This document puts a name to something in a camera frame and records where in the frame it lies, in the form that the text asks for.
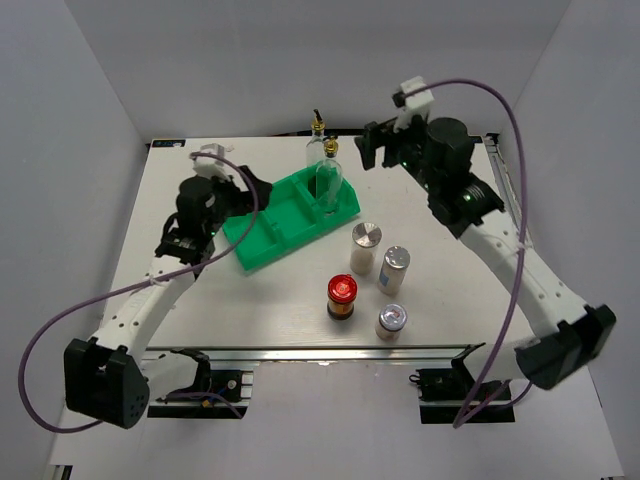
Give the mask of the glass bottle with dark bottom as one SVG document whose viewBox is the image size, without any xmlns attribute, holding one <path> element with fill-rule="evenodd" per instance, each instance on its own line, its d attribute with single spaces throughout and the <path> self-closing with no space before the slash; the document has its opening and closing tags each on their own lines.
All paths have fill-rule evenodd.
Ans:
<svg viewBox="0 0 640 480">
<path fill-rule="evenodd" d="M 309 178 L 307 188 L 309 193 L 316 197 L 316 168 L 317 164 L 324 157 L 324 133 L 325 122 L 318 109 L 314 109 L 314 119 L 311 123 L 311 139 L 306 145 L 306 167 L 308 169 Z"/>
</svg>

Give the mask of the glass bottle gold black pourer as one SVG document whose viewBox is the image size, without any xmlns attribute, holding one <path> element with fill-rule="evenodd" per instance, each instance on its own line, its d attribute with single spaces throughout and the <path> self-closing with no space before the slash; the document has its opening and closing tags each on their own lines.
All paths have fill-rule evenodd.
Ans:
<svg viewBox="0 0 640 480">
<path fill-rule="evenodd" d="M 343 172 L 337 161 L 339 144 L 335 136 L 327 137 L 323 144 L 324 158 L 315 171 L 315 197 L 325 214 L 338 208 L 338 196 L 343 182 Z"/>
</svg>

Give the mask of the jar with silver lid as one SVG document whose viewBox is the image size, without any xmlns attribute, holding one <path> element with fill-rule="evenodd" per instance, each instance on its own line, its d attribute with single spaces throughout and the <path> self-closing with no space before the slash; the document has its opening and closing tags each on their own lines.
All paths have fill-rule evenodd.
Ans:
<svg viewBox="0 0 640 480">
<path fill-rule="evenodd" d="M 360 222 L 352 229 L 350 268 L 358 275 L 368 275 L 373 268 L 382 230 L 372 222 Z"/>
</svg>

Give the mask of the blue label silver lid shaker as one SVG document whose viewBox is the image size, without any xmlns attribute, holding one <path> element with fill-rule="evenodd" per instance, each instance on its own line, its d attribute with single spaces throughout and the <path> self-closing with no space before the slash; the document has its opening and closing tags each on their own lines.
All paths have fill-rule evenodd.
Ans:
<svg viewBox="0 0 640 480">
<path fill-rule="evenodd" d="M 386 295 L 396 295 L 406 276 L 410 265 L 410 254 L 402 246 L 389 247 L 383 256 L 378 275 L 378 288 Z"/>
</svg>

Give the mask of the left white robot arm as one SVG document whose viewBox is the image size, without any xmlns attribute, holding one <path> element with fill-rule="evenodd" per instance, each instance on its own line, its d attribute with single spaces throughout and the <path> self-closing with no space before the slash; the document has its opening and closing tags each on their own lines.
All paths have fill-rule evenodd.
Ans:
<svg viewBox="0 0 640 480">
<path fill-rule="evenodd" d="M 64 351 L 65 400 L 69 410 L 124 429 L 133 427 L 147 405 L 176 395 L 199 399 L 211 388 L 209 357 L 178 348 L 149 362 L 144 353 L 177 300 L 214 256 L 214 236 L 226 220 L 264 210 L 272 192 L 248 166 L 237 169 L 247 188 L 212 173 L 181 182 L 176 210 L 143 287 L 87 340 L 72 340 Z"/>
</svg>

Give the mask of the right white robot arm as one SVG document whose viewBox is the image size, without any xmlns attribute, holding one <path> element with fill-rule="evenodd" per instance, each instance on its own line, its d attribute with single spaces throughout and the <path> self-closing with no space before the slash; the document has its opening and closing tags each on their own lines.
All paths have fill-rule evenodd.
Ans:
<svg viewBox="0 0 640 480">
<path fill-rule="evenodd" d="M 532 337 L 500 347 L 489 376 L 524 378 L 551 390 L 597 358 L 616 323 L 611 308 L 591 306 L 518 237 L 501 197 L 472 171 L 475 143 L 453 118 L 414 116 L 402 129 L 371 122 L 356 137 L 364 169 L 384 151 L 383 167 L 401 166 L 427 193 L 436 220 L 473 251 L 510 293 Z"/>
</svg>

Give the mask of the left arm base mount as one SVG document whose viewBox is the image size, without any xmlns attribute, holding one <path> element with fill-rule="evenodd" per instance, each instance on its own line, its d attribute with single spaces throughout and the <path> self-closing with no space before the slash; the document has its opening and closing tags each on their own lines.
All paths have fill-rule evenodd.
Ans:
<svg viewBox="0 0 640 480">
<path fill-rule="evenodd" d="M 141 371 L 150 389 L 150 418 L 240 420 L 247 412 L 253 371 L 240 363 L 177 348 L 147 351 Z"/>
</svg>

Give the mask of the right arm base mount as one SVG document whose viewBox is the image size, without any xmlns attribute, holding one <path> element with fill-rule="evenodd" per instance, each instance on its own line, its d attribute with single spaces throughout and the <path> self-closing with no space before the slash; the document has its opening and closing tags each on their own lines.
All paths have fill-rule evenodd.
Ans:
<svg viewBox="0 0 640 480">
<path fill-rule="evenodd" d="M 419 369 L 409 376 L 417 387 L 420 421 L 423 425 L 452 424 L 467 395 L 464 382 L 451 369 Z M 509 406 L 511 390 L 506 388 L 469 423 L 514 423 L 513 407 Z"/>
</svg>

